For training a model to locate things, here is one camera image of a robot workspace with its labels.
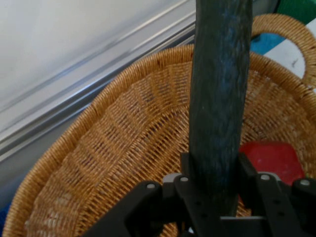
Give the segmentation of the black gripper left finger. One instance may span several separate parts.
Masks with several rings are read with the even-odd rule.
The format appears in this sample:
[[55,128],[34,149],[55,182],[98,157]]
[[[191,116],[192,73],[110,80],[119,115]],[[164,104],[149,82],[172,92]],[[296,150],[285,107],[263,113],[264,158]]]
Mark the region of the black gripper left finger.
[[85,237],[157,237],[175,223],[179,237],[219,237],[222,222],[211,201],[191,180],[190,155],[181,154],[181,173],[163,184],[143,181],[121,199]]

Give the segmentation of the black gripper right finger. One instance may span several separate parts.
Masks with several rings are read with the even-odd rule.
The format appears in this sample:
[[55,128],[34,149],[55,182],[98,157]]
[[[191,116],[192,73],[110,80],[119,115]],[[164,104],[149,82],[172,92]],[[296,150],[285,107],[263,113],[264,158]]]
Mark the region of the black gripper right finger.
[[273,173],[257,172],[238,156],[238,191],[251,217],[237,221],[239,237],[314,237],[316,181],[300,178],[287,185]]

